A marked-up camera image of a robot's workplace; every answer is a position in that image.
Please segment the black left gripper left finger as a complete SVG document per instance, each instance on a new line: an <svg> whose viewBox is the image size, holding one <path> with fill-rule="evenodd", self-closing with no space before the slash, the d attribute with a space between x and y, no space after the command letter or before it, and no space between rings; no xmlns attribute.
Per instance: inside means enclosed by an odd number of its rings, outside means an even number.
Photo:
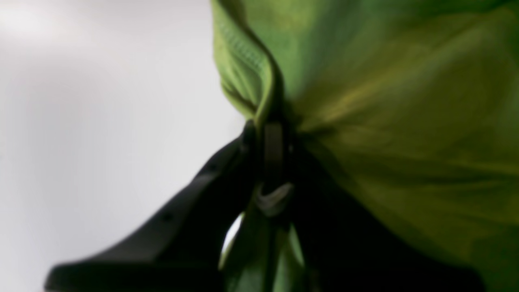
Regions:
<svg viewBox="0 0 519 292"><path fill-rule="evenodd" d="M221 292L226 234L255 183L255 126L219 150L137 231L83 261L51 269L47 292Z"/></svg>

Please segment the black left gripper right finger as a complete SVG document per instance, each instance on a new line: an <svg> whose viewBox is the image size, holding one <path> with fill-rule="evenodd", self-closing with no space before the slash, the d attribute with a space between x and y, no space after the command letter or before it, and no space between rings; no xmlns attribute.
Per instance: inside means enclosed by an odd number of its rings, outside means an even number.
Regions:
<svg viewBox="0 0 519 292"><path fill-rule="evenodd" d="M284 124L264 127L264 214L293 230L302 273L296 292L483 292L474 270L422 254L340 190Z"/></svg>

